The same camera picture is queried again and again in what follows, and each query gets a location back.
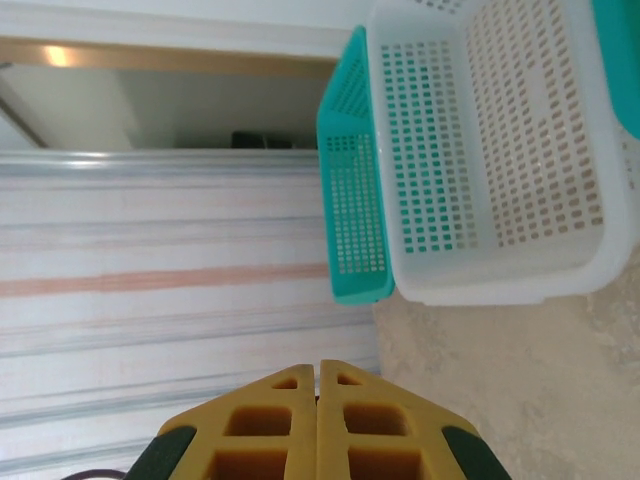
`orange stripe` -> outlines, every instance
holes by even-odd
[[[31,297],[78,292],[131,292],[185,287],[251,285],[329,275],[324,263],[129,272],[95,277],[0,281],[0,297]]]

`dark object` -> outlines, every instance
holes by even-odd
[[[262,148],[269,150],[289,150],[293,143],[278,140],[261,133],[233,132],[231,134],[231,148]]]
[[[445,427],[442,434],[467,480],[511,480],[489,445],[458,427]]]
[[[122,480],[126,473],[119,470],[85,470],[84,472],[74,473],[62,480],[89,480],[91,478],[112,478],[113,480]]]
[[[195,434],[193,427],[178,427],[154,438],[125,480],[168,480]]]

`rectangular hole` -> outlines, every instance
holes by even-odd
[[[344,373],[338,374],[338,383],[340,385],[362,385],[358,380],[351,378],[349,375]]]
[[[402,412],[390,405],[350,403],[344,407],[344,423],[349,433],[368,435],[408,435]]]
[[[239,407],[227,424],[230,437],[263,437],[289,435],[291,410],[286,407]]]
[[[351,480],[427,480],[418,451],[349,449]]]
[[[298,388],[298,380],[295,378],[287,378],[286,380],[276,383],[271,388],[276,390],[295,390]]]
[[[210,480],[283,480],[286,450],[216,452]]]

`laundry basket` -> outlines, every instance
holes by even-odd
[[[336,302],[373,303],[393,291],[364,28],[356,28],[317,118],[329,271]]]
[[[620,273],[636,241],[636,148],[623,149],[591,2],[387,0],[366,29],[407,299],[532,303]]]

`white plastic basket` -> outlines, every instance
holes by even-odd
[[[385,0],[366,27],[407,299],[535,303],[620,273],[640,149],[613,113],[589,0]]]

